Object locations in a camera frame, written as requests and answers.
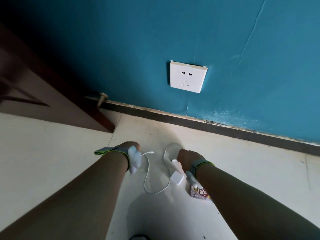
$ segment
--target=hand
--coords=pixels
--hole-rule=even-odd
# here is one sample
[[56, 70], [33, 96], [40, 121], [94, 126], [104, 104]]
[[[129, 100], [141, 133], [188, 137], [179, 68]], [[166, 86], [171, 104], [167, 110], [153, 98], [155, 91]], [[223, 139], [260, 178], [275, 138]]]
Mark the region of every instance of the hand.
[[135, 146], [135, 148], [137, 149], [137, 151], [141, 150], [141, 145], [138, 142], [135, 141], [126, 141], [120, 145], [118, 145], [117, 147], [124, 147], [124, 148], [129, 148], [131, 146]]
[[187, 151], [185, 149], [181, 149], [177, 157], [177, 160], [181, 163], [184, 172], [190, 171], [191, 164], [199, 159], [205, 158], [197, 152]]

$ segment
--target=wall socket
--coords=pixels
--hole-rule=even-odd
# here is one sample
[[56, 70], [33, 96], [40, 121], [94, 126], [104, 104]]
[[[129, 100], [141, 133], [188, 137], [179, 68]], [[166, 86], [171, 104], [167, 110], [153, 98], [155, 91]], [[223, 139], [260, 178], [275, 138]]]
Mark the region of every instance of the wall socket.
[[190, 92], [201, 92], [208, 68], [175, 61], [170, 62], [170, 86]]

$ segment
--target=person's right hand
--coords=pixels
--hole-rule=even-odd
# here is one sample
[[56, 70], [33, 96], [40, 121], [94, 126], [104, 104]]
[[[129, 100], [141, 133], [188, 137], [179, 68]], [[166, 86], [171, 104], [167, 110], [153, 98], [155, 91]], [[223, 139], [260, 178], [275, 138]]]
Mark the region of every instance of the person's right hand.
[[181, 163], [181, 166], [184, 172], [190, 171], [191, 164], [194, 161], [197, 161], [199, 159], [205, 159], [205, 158], [197, 152], [187, 151], [185, 149], [181, 149], [177, 157], [177, 160], [178, 162]]

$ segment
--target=snack package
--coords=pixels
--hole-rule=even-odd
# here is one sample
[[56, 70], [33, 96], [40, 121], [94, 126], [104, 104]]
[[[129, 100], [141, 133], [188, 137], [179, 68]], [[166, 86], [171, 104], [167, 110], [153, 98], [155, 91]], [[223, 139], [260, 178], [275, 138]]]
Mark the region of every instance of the snack package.
[[192, 185], [190, 185], [190, 196], [192, 198], [196, 198], [196, 199], [212, 202], [210, 196], [207, 194], [205, 189], [203, 189], [203, 188], [202, 189], [194, 188]]

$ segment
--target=wrist strap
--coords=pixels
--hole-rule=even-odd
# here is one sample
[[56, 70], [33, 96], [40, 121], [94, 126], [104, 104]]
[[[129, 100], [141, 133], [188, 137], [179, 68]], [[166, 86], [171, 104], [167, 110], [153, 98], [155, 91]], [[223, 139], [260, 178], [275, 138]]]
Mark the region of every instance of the wrist strap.
[[197, 169], [198, 169], [201, 165], [203, 165], [203, 164], [205, 164], [205, 163], [210, 163], [210, 164], [214, 165], [214, 164], [213, 164], [212, 162], [210, 162], [210, 161], [207, 161], [207, 160], [205, 160], [205, 159], [199, 159], [199, 160], [194, 161], [194, 162], [191, 164], [190, 173], [192, 173], [193, 176], [194, 176], [195, 178], [197, 178], [197, 177], [196, 177], [196, 171], [197, 171]]
[[104, 147], [104, 148], [101, 148], [99, 150], [94, 151], [94, 154], [96, 156], [105, 155], [107, 152], [121, 152], [121, 153], [125, 154], [127, 156], [127, 159], [128, 159], [128, 169], [127, 169], [127, 171], [129, 170], [129, 168], [130, 168], [130, 160], [129, 160], [129, 155], [128, 155], [128, 148], [125, 148], [125, 147]]

